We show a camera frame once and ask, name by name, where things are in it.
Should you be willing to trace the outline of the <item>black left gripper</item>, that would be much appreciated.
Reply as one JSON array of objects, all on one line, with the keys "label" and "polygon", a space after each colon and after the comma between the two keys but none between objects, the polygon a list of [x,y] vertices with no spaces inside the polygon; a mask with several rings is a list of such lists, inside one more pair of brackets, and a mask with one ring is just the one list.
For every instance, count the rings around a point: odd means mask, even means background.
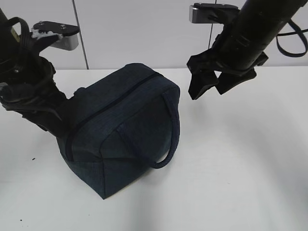
[{"label": "black left gripper", "polygon": [[13,67],[13,59],[0,62],[0,103],[58,139],[67,139],[79,121],[81,97],[67,98],[55,85],[55,69],[45,58],[38,67]]}]

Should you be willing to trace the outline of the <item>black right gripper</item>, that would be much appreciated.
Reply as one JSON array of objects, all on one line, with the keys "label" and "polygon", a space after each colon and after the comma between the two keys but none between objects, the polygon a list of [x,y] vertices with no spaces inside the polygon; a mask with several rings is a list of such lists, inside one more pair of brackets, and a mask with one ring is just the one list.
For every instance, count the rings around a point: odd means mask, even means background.
[{"label": "black right gripper", "polygon": [[[221,33],[211,49],[193,55],[187,62],[192,75],[188,93],[192,100],[218,85],[220,95],[237,85],[254,79],[255,66],[263,65],[269,37],[260,33]],[[215,71],[221,71],[217,78]]]}]

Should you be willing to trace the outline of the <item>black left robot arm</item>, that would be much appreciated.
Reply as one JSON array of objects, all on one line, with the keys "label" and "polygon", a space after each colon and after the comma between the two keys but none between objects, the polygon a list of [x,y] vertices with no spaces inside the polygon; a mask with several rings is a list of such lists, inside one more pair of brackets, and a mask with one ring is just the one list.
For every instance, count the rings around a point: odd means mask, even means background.
[{"label": "black left robot arm", "polygon": [[41,21],[32,28],[20,17],[0,13],[0,103],[55,137],[67,124],[58,108],[67,100],[53,76],[53,64],[40,53],[48,47],[72,51],[78,46],[80,28]]}]

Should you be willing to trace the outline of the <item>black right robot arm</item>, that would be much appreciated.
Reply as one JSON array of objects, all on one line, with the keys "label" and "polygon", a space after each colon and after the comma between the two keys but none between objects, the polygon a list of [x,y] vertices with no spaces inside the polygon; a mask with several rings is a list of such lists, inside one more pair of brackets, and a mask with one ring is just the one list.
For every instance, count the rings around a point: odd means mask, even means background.
[{"label": "black right robot arm", "polygon": [[304,30],[292,21],[306,5],[305,0],[247,0],[243,7],[229,4],[194,3],[189,20],[193,24],[222,24],[223,30],[208,50],[193,55],[187,62],[192,74],[189,95],[192,100],[215,87],[224,94],[235,86],[254,79],[256,66],[268,56],[264,50],[289,24],[305,47]]}]

